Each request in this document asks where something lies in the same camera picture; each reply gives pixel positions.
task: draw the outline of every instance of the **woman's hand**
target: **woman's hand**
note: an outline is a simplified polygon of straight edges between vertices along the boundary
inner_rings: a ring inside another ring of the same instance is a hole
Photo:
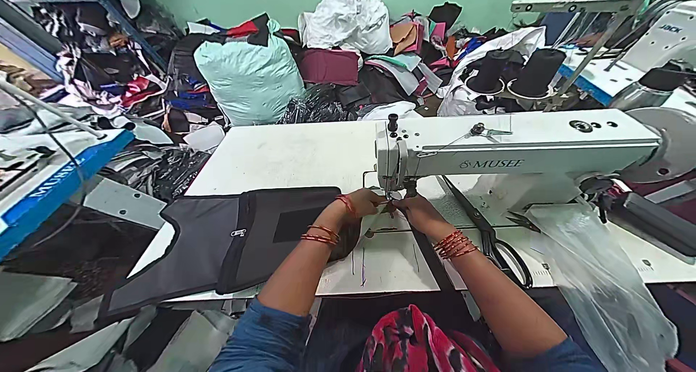
[[[360,189],[348,194],[348,198],[353,204],[356,216],[363,218],[364,216],[376,215],[377,207],[386,200],[383,196],[375,194],[369,189]]]
[[[432,240],[439,242],[457,229],[448,223],[435,207],[420,194],[394,201],[394,206],[406,211],[409,222]]]

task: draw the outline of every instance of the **black bag panel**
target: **black bag panel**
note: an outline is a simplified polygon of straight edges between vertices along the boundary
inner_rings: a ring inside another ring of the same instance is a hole
[[[241,196],[180,197],[160,215],[174,227],[162,257],[104,295],[100,316],[215,288],[237,230]]]
[[[220,271],[216,291],[225,295],[261,284],[297,246],[322,210],[340,194],[337,187],[256,190],[240,213],[246,234],[236,237]]]

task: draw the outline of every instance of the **scissors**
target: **scissors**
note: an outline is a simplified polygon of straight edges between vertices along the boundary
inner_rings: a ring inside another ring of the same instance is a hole
[[[532,273],[529,271],[529,267],[527,267],[527,264],[522,259],[522,257],[519,256],[517,251],[515,251],[515,249],[512,248],[510,244],[496,237],[496,230],[492,227],[491,223],[489,223],[488,220],[486,220],[486,218],[483,217],[481,212],[478,209],[476,209],[474,205],[471,204],[471,202],[469,202],[469,200],[464,196],[464,194],[462,194],[461,191],[459,191],[455,187],[455,185],[447,178],[447,176],[443,175],[442,178],[447,184],[449,190],[452,192],[452,194],[454,194],[455,198],[457,199],[457,202],[459,202],[461,207],[464,208],[466,215],[469,216],[469,219],[471,219],[471,221],[474,223],[474,226],[476,226],[476,228],[481,233],[483,254],[490,261],[492,261],[493,264],[496,265],[498,269],[500,269],[500,271],[507,275],[508,278],[512,280],[512,282],[517,284],[517,286],[519,286],[522,289],[530,289],[533,285]],[[508,262],[505,260],[505,258],[498,250],[498,245],[502,245],[504,248],[506,248],[509,251],[512,258],[517,262],[518,267],[522,271],[524,282],[521,282],[519,278],[517,278],[517,274],[515,274],[514,271],[512,271],[510,265],[508,265]]]

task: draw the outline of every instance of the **electric cord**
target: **electric cord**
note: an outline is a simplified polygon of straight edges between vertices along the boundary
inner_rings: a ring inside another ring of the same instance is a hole
[[[41,117],[39,116],[38,112],[36,112],[36,110],[33,109],[33,104],[28,103],[24,99],[19,99],[13,93],[9,93],[7,91],[5,93],[10,95],[15,101],[19,102],[20,104],[23,104],[33,114],[34,118],[36,118],[36,120],[39,122],[41,127],[43,127],[46,134],[51,137],[51,140],[53,140],[53,142],[56,143],[58,148],[60,148],[61,151],[67,156],[67,158],[70,159],[70,162],[74,165],[75,171],[77,172],[77,177],[80,180],[80,188],[79,189],[81,191],[81,196],[80,196],[79,203],[75,207],[75,211],[73,212],[73,214],[70,217],[68,217],[68,219],[65,220],[65,222],[61,226],[59,226],[55,231],[51,232],[51,234],[49,234],[48,236],[39,240],[38,242],[32,244],[28,248],[28,250],[24,251],[24,252],[30,252],[30,251],[34,250],[36,247],[38,247],[39,245],[46,243],[48,240],[52,239],[60,232],[64,231],[68,226],[70,226],[74,222],[75,218],[77,218],[77,216],[82,211],[82,207],[84,206],[85,199],[87,199],[87,187],[85,186],[85,176],[84,176],[84,172],[82,170],[82,167],[77,162],[75,157],[70,153],[70,151],[65,147],[65,145],[63,145],[63,143],[61,143],[57,139],[57,137],[54,135],[54,133],[51,132],[51,130],[48,128],[48,126],[43,121],[43,119],[41,119]]]

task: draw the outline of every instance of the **blue shirt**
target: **blue shirt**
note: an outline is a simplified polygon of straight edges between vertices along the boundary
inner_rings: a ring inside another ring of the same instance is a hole
[[[297,371],[308,336],[308,317],[254,300],[239,320],[210,372]],[[517,372],[596,372],[592,360],[570,338],[533,359],[518,360]]]

